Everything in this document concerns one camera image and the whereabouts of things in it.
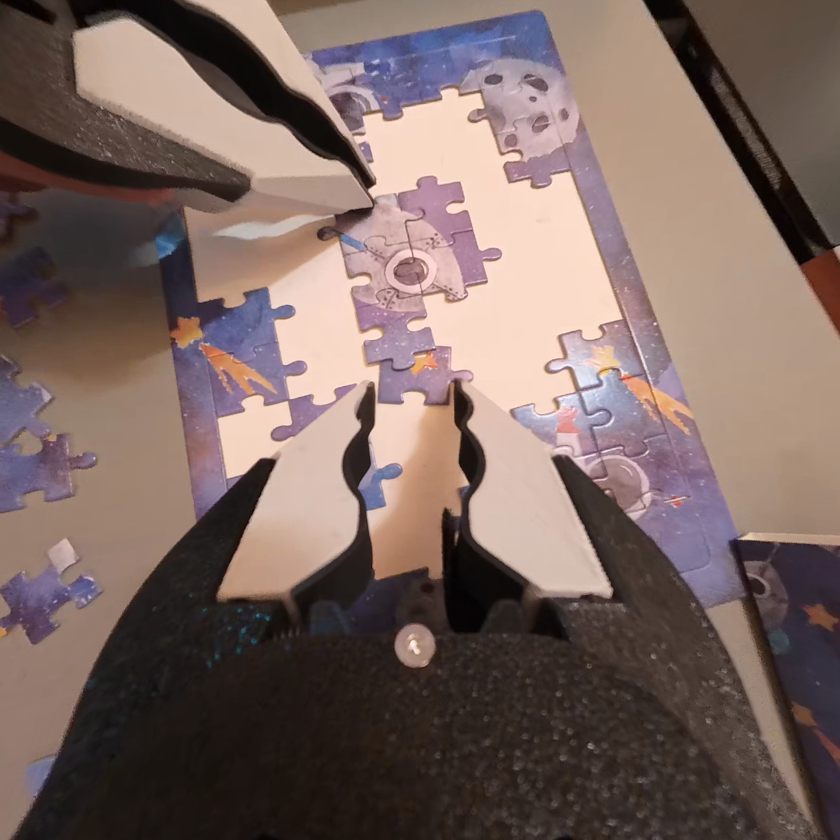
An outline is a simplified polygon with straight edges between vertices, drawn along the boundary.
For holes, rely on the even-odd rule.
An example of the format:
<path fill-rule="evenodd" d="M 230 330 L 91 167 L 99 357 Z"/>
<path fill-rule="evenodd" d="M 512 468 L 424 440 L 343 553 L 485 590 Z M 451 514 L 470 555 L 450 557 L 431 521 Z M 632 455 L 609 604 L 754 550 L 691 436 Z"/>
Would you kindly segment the comet print puzzle piece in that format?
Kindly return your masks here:
<path fill-rule="evenodd" d="M 303 360 L 285 363 L 277 341 L 262 343 L 252 353 L 239 355 L 200 343 L 211 368 L 209 381 L 213 392 L 215 415 L 218 418 L 244 411 L 243 401 L 251 396 L 261 396 L 264 405 L 287 402 L 287 379 L 303 375 L 307 364 Z"/>

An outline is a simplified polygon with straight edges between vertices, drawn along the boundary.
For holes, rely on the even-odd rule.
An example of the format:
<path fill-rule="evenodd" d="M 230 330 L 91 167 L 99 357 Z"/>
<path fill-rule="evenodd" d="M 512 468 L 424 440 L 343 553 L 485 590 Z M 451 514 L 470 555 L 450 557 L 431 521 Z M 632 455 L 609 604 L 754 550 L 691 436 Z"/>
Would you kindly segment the joined satellite puzzle pieces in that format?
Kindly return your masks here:
<path fill-rule="evenodd" d="M 388 266 L 382 279 L 359 276 L 361 286 L 390 287 L 401 297 L 439 294 L 446 301 L 458 302 L 467 297 L 471 287 L 487 282 L 485 264 L 499 260 L 502 253 L 498 248 L 479 247 L 467 210 L 449 210 L 466 199 L 459 182 L 440 183 L 435 176 L 426 175 L 414 189 L 399 192 L 397 197 L 401 208 L 413 216 L 406 222 L 406 231 L 414 257 Z"/>

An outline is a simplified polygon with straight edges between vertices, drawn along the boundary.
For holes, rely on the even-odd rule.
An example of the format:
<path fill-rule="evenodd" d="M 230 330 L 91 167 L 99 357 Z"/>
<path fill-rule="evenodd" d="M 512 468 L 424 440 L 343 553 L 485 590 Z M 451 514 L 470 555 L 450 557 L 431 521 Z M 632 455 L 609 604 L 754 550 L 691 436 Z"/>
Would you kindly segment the space puzzle board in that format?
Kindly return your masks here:
<path fill-rule="evenodd" d="M 459 182 L 479 247 L 498 248 L 487 282 L 458 302 L 424 298 L 451 367 L 553 452 L 573 457 L 653 537 L 704 606 L 742 596 L 734 528 L 644 283 L 574 99 L 538 12 L 317 49 L 311 69 L 369 158 L 374 196 L 422 176 Z M 256 238 L 245 224 L 185 210 L 158 237 L 175 379 L 195 514 L 200 518 L 262 457 L 298 435 L 357 383 L 367 364 L 338 244 L 316 218 Z M 289 400 L 243 401 L 218 418 L 199 344 L 199 301 L 232 308 L 267 288 Z M 439 573 L 444 509 L 467 480 L 449 404 L 379 403 L 363 480 L 379 576 Z"/>

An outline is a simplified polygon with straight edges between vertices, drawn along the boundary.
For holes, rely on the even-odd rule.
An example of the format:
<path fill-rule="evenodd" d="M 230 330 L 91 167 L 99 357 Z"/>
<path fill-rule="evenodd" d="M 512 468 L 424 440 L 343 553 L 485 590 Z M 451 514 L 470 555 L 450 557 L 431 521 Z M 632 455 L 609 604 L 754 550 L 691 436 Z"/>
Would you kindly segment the person's left hand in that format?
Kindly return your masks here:
<path fill-rule="evenodd" d="M 119 201 L 157 204 L 174 198 L 173 190 L 149 190 L 91 184 L 24 163 L 1 153 L 1 191 L 35 193 L 57 189 L 87 196 L 109 197 Z"/>

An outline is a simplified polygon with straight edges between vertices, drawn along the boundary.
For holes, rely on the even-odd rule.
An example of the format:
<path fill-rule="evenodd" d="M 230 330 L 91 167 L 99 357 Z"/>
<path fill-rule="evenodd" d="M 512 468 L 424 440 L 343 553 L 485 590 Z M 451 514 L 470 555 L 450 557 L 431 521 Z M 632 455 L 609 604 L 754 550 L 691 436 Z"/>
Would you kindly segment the printed puzzle box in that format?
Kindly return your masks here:
<path fill-rule="evenodd" d="M 838 537 L 750 533 L 736 551 L 822 817 L 838 838 Z"/>

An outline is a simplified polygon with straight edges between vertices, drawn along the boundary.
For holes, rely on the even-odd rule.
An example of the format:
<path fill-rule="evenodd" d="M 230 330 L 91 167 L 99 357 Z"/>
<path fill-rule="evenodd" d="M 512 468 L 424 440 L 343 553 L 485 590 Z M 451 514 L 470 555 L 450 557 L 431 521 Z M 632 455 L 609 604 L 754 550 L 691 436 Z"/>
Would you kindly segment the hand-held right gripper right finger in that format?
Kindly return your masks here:
<path fill-rule="evenodd" d="M 455 593 L 471 627 L 530 631 L 547 604 L 613 606 L 614 587 L 551 447 L 468 382 L 455 384 L 458 464 L 468 480 Z"/>

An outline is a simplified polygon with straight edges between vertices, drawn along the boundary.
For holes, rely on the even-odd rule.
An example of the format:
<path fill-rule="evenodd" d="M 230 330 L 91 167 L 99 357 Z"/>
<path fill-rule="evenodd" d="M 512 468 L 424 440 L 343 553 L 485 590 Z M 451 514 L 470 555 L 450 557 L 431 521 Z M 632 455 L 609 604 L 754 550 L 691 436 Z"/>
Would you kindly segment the pale streaked puzzle piece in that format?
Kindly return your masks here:
<path fill-rule="evenodd" d="M 374 198 L 371 208 L 340 214 L 321 225 L 317 237 L 338 244 L 349 278 L 382 279 L 388 266 L 414 257 L 406 231 L 413 216 L 404 211 L 395 192 Z"/>

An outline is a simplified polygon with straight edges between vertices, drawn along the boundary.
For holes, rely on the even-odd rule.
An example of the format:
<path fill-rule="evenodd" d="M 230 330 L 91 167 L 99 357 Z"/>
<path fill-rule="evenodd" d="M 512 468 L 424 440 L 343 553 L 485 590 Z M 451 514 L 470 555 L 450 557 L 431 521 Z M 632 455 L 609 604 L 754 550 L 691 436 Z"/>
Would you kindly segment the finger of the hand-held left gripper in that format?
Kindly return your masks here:
<path fill-rule="evenodd" d="M 249 117 L 291 131 L 309 151 L 375 184 L 339 110 L 267 2 L 160 2 L 160 24 L 199 77 Z"/>
<path fill-rule="evenodd" d="M 235 206 L 255 217 L 325 217 L 373 206 L 348 164 L 308 149 L 282 122 L 225 100 L 172 45 L 117 16 L 72 36 L 82 97 L 248 177 Z"/>

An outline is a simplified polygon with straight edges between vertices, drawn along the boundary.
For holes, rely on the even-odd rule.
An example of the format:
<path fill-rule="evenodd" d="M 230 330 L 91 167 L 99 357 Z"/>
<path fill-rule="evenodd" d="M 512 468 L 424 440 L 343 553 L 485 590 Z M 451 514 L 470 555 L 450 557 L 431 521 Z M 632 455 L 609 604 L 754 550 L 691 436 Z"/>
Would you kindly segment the purple starry puzzle piece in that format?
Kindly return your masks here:
<path fill-rule="evenodd" d="M 415 355 L 436 349 L 429 327 L 412 330 L 409 322 L 427 315 L 421 296 L 401 297 L 393 288 L 352 287 L 351 296 L 360 331 L 377 328 L 381 336 L 364 341 L 367 364 L 389 361 L 395 371 L 413 367 Z"/>

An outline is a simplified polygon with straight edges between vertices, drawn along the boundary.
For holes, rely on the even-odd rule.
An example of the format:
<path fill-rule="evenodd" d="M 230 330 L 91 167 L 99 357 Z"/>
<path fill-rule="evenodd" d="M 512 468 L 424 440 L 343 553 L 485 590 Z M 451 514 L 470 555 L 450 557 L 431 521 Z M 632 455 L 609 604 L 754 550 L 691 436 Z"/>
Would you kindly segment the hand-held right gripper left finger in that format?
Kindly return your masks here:
<path fill-rule="evenodd" d="M 360 484 L 374 424 L 375 386 L 361 382 L 281 448 L 218 603 L 279 603 L 299 623 L 317 602 L 346 609 L 361 598 L 373 576 Z"/>

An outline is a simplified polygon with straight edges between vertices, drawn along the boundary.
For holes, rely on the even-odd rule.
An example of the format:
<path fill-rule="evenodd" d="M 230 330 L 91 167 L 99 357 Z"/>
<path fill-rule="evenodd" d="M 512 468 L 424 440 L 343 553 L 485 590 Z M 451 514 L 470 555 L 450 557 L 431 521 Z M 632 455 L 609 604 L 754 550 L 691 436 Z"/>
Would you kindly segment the dark blue puzzle piece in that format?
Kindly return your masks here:
<path fill-rule="evenodd" d="M 245 301 L 236 307 L 224 305 L 222 298 L 199 301 L 196 313 L 201 323 L 199 343 L 239 361 L 251 361 L 258 347 L 277 342 L 277 320 L 292 318 L 291 305 L 273 307 L 267 288 L 248 290 Z"/>

